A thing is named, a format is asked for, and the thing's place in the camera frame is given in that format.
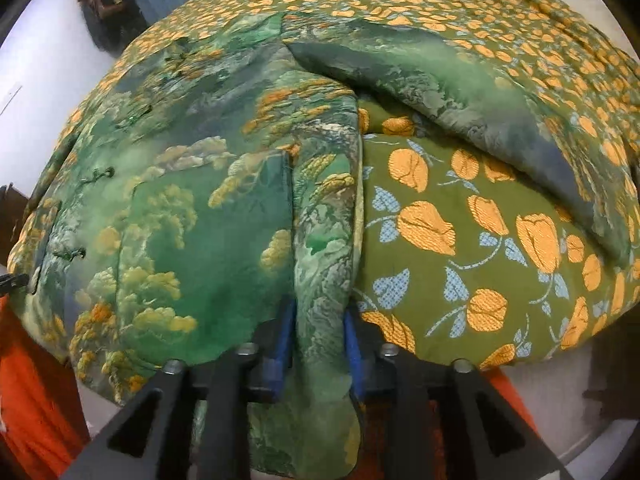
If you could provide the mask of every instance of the white wall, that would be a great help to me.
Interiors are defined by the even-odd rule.
[[[0,46],[0,186],[30,195],[66,118],[114,63],[76,0],[31,0]]]

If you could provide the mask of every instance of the floral bedspread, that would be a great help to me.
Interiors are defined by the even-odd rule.
[[[252,460],[344,476],[350,298],[421,358],[482,367],[635,304],[639,75],[559,0],[192,0],[61,134],[12,306],[122,404],[295,294],[294,368],[251,410]]]

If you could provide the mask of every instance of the bolt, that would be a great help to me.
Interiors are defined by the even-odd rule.
[[[162,371],[165,374],[176,375],[184,370],[184,363],[180,359],[169,359],[164,363]]]
[[[453,361],[453,369],[459,374],[468,374],[476,368],[471,364],[470,361],[467,361],[466,359],[456,359],[455,361]]]
[[[398,345],[393,343],[384,343],[380,347],[380,357],[395,357],[400,352]]]
[[[238,355],[249,356],[249,355],[254,355],[257,351],[258,351],[258,345],[256,343],[249,342],[249,343],[241,344],[238,347],[238,350],[236,350],[236,353]]]

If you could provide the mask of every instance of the metal screw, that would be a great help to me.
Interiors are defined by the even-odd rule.
[[[162,371],[165,374],[176,375],[184,370],[184,363],[180,359],[169,359],[164,363]]]
[[[393,343],[384,343],[380,347],[380,357],[395,357],[400,352],[398,345]]]
[[[258,351],[258,345],[256,343],[244,343],[238,347],[236,353],[238,355],[254,355]]]
[[[467,361],[466,359],[456,359],[455,361],[453,361],[453,369],[459,374],[468,374],[476,368],[471,364],[470,361]]]

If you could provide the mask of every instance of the olive green fabric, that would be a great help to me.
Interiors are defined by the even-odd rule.
[[[483,367],[635,303],[639,74],[559,0],[192,0],[70,118],[10,257],[36,291],[12,305],[124,403],[293,291],[294,367],[251,408],[252,463],[344,476],[350,297],[421,358]]]

